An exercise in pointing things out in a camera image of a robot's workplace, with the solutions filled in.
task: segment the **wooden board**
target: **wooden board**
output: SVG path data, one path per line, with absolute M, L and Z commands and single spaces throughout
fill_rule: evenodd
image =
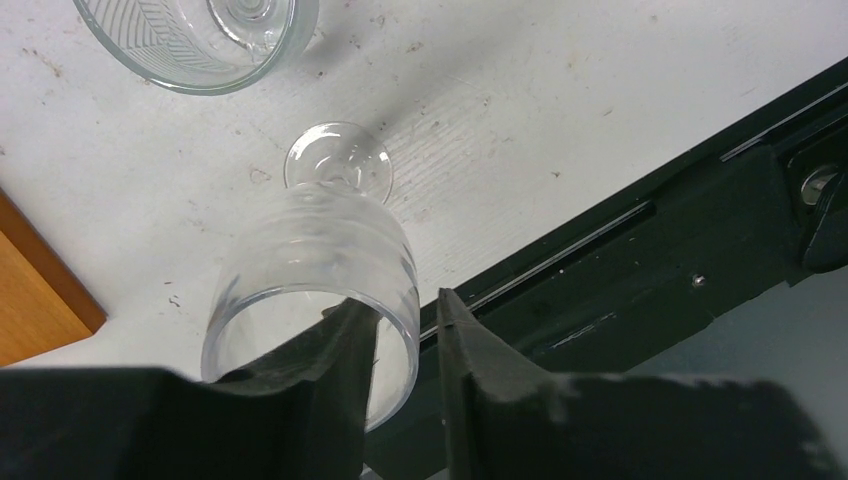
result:
M 106 316 L 0 192 L 0 366 L 91 336 Z

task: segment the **wine glass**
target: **wine glass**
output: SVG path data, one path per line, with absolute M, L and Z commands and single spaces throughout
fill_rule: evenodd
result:
M 216 381 L 312 327 L 346 298 L 382 317 L 366 425 L 406 401 L 418 371 L 415 264 L 383 201 L 385 147 L 361 127 L 317 125 L 286 158 L 287 189 L 236 241 L 222 269 L 201 373 Z
M 318 0 L 74 0 L 94 36 L 151 83 L 220 95 L 300 55 Z

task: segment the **wood edge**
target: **wood edge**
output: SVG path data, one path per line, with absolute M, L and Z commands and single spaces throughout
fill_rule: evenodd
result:
M 6 235 L 92 334 L 106 323 L 106 312 L 2 189 L 0 232 Z

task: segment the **glass rim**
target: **glass rim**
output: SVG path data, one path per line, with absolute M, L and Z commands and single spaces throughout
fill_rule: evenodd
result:
M 286 286 L 278 286 L 271 287 L 261 292 L 254 293 L 248 297 L 242 299 L 242 301 L 236 303 L 231 308 L 227 308 L 221 312 L 217 318 L 213 319 L 209 323 L 209 326 L 206 329 L 206 336 L 203 340 L 203 349 L 200 355 L 200 373 L 201 378 L 203 378 L 204 382 L 214 381 L 212 379 L 207 378 L 204 375 L 205 371 L 209 371 L 212 369 L 211 366 L 207 366 L 209 360 L 208 354 L 212 349 L 212 345 L 218 341 L 221 337 L 221 333 L 223 333 L 224 328 L 242 311 L 249 308 L 251 305 L 254 305 L 262 300 L 266 300 L 271 297 L 275 297 L 277 295 L 284 295 L 287 293 L 298 293 L 298 292 L 322 292 L 322 293 L 332 293 L 335 295 L 340 295 L 348 298 L 352 298 L 354 300 L 360 301 L 369 307 L 373 308 L 377 311 L 383 318 L 387 319 L 392 326 L 397 330 L 403 339 L 403 343 L 406 345 L 406 352 L 408 355 L 409 361 L 409 373 L 406 377 L 406 382 L 402 385 L 403 393 L 398 399 L 397 403 L 392 406 L 391 409 L 384 412 L 379 417 L 375 417 L 373 420 L 366 418 L 366 431 L 373 430 L 380 425 L 382 425 L 386 420 L 392 418 L 395 413 L 400 410 L 400 408 L 406 403 L 409 395 L 412 393 L 412 387 L 415 383 L 415 379 L 418 377 L 418 344 L 412 338 L 412 332 L 409 332 L 403 325 L 403 322 L 391 311 L 386 308 L 382 303 L 377 301 L 376 299 L 357 292 L 351 289 L 345 288 L 336 288 L 328 285 L 319 285 L 319 284 L 311 284 L 311 283 L 298 283 L 298 284 L 289 284 Z
M 187 95 L 213 96 L 233 93 L 235 91 L 241 90 L 242 88 L 253 85 L 257 81 L 259 81 L 260 78 L 264 77 L 275 66 L 282 53 L 287 50 L 288 44 L 291 42 L 292 26 L 294 25 L 295 21 L 295 10 L 297 9 L 300 2 L 303 1 L 309 2 L 314 0 L 289 0 L 289 8 L 288 12 L 286 12 L 286 23 L 283 27 L 282 33 L 280 34 L 280 40 L 277 42 L 277 46 L 274 48 L 274 51 L 271 52 L 271 55 L 269 55 L 268 58 L 266 58 L 261 64 L 251 70 L 247 75 L 231 82 L 222 83 L 220 85 L 214 85 L 211 87 L 199 87 L 197 85 L 173 82 L 147 70 L 146 68 L 139 65 L 138 62 L 135 62 L 131 58 L 129 58 L 123 52 L 121 47 L 119 47 L 112 40 L 112 38 L 103 30 L 100 24 L 97 23 L 97 21 L 94 19 L 94 15 L 92 15 L 91 11 L 88 9 L 88 5 L 85 3 L 85 0 L 74 0 L 74 5 L 76 5 L 80 16 L 82 17 L 85 24 L 88 26 L 88 29 L 91 30 L 91 33 L 94 34 L 94 37 L 104 47 L 106 47 L 106 50 L 108 50 L 109 53 L 111 53 L 115 59 L 121 62 L 123 66 L 130 69 L 130 71 L 132 71 L 136 75 L 162 88 L 171 90 L 172 92 L 183 93 Z

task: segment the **table surface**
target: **table surface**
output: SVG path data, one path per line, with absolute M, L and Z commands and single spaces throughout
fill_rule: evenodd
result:
M 426 303 L 848 55 L 841 0 L 322 0 L 291 68 L 190 97 L 70 0 L 0 12 L 0 186 L 109 313 L 26 363 L 192 377 L 232 238 L 313 124 L 390 149 Z

